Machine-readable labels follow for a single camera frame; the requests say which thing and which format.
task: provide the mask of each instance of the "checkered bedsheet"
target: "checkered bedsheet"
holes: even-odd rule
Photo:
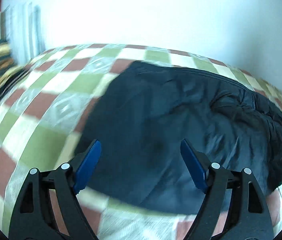
[[[226,76],[265,95],[282,110],[282,92],[265,80],[196,54],[125,44],[47,50],[26,65],[32,72],[0,102],[0,229],[6,235],[29,169],[54,169],[71,158],[94,104],[134,60]],[[57,224],[66,233],[55,192],[51,196]],[[194,218],[147,211],[89,188],[79,193],[78,200],[100,239],[147,239],[150,235],[176,239],[180,221]]]

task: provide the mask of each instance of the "light blue striped fabric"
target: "light blue striped fabric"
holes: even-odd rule
[[[45,50],[40,24],[40,8],[26,3],[0,13],[0,40],[7,40],[12,56],[24,65]]]

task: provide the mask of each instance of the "silver screw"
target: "silver screw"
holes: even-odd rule
[[[244,172],[245,172],[246,174],[251,174],[251,173],[252,173],[252,171],[251,171],[249,168],[245,168],[245,169],[244,169]]]
[[[36,174],[37,173],[37,169],[36,168],[32,168],[30,170],[30,174],[33,175],[33,174]]]
[[[220,168],[220,164],[219,163],[212,163],[211,166],[214,169],[219,169]]]
[[[61,168],[62,168],[63,170],[67,170],[67,169],[70,168],[70,164],[69,164],[69,163],[63,163],[63,164],[61,165]]]

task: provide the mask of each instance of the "white wall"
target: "white wall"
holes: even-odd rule
[[[249,70],[282,90],[282,0],[2,0],[41,6],[46,47],[130,43]]]

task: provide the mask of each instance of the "bed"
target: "bed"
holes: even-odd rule
[[[46,50],[24,67],[29,74],[0,100],[0,230],[8,236],[18,192],[28,171],[57,168],[73,156],[94,104],[134,60],[162,67],[198,68],[240,82],[282,111],[282,92],[249,72],[196,54],[127,44],[85,44]],[[55,192],[58,227],[67,234]],[[154,212],[90,188],[78,196],[99,239],[183,239],[195,215]],[[267,198],[275,235],[282,229],[282,185]],[[222,213],[215,234],[222,231]]]

